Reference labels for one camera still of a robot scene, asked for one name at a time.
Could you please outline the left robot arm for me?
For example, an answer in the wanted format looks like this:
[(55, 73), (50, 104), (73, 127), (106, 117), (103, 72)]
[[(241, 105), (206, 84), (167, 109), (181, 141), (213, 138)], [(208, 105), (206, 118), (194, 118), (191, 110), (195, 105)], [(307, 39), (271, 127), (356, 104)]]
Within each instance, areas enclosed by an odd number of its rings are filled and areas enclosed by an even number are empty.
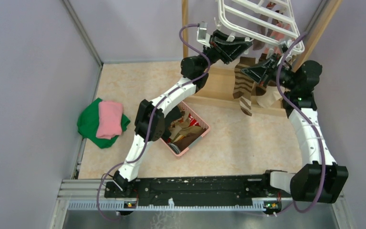
[(138, 176), (139, 167), (145, 153), (153, 142), (160, 139), (166, 129), (166, 116), (180, 102), (201, 90), (208, 79), (212, 64), (222, 61), (229, 64), (241, 56), (253, 44), (252, 39), (234, 37), (215, 30), (208, 35), (202, 51), (197, 55), (182, 59), (181, 78), (160, 96), (139, 104), (134, 121), (135, 133), (132, 146), (124, 163), (113, 175), (115, 190), (120, 196), (128, 197), (133, 193), (133, 182)]

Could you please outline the white clip hanger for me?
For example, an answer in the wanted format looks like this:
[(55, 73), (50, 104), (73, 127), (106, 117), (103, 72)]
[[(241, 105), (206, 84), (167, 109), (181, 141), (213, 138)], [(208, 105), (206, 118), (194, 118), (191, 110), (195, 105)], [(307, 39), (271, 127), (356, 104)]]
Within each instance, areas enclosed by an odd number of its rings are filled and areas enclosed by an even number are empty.
[(290, 45), (301, 32), (290, 0), (217, 0), (217, 22), (272, 47)]

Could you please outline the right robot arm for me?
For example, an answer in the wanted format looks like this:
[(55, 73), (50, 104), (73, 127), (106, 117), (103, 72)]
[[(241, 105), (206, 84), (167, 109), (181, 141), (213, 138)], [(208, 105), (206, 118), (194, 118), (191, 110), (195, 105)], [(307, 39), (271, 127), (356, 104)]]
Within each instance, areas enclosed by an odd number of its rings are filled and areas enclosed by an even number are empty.
[(303, 167), (295, 174), (284, 171), (269, 171), (269, 178), (260, 184), (261, 192), (274, 196), (279, 190), (290, 194), (295, 201), (335, 203), (347, 179), (346, 166), (337, 164), (320, 130), (314, 88), (322, 74), (322, 65), (308, 60), (293, 71), (289, 62), (279, 65), (281, 57), (272, 55), (253, 66), (243, 67), (237, 72), (253, 80), (258, 86), (279, 83), (286, 89), (283, 108), (292, 124)]

